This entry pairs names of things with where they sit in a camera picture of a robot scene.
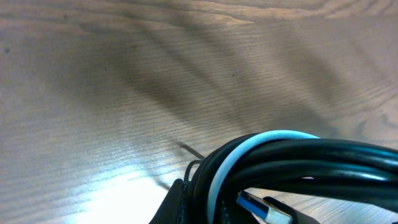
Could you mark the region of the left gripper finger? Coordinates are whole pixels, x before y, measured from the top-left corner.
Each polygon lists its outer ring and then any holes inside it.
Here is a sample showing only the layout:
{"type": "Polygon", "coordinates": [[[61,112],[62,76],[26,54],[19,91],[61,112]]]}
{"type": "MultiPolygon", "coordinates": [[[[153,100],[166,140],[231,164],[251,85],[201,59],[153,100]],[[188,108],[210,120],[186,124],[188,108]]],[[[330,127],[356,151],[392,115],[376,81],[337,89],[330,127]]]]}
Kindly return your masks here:
{"type": "Polygon", "coordinates": [[[173,182],[160,207],[149,224],[180,224],[184,221],[183,199],[185,184],[182,179],[173,182]]]}

